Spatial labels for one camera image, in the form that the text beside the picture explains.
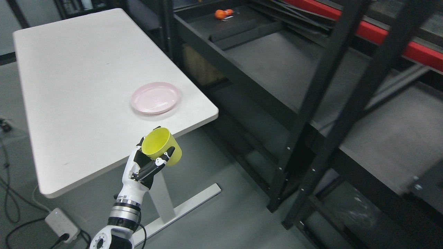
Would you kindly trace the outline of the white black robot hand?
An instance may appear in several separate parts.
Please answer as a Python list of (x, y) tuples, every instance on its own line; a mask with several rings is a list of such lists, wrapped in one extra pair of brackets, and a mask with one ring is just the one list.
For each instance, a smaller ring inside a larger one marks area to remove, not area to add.
[(167, 166), (166, 164), (175, 150), (174, 147), (171, 147), (160, 157), (151, 159), (141, 151), (144, 137), (127, 160), (122, 176), (123, 187), (116, 199), (132, 200), (142, 204), (145, 193), (152, 188), (154, 176)]

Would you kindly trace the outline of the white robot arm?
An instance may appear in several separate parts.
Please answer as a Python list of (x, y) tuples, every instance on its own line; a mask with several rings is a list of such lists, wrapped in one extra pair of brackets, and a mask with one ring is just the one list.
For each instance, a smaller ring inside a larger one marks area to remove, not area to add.
[(89, 249), (134, 249), (133, 235), (141, 226), (141, 204), (116, 199), (107, 225), (91, 240)]

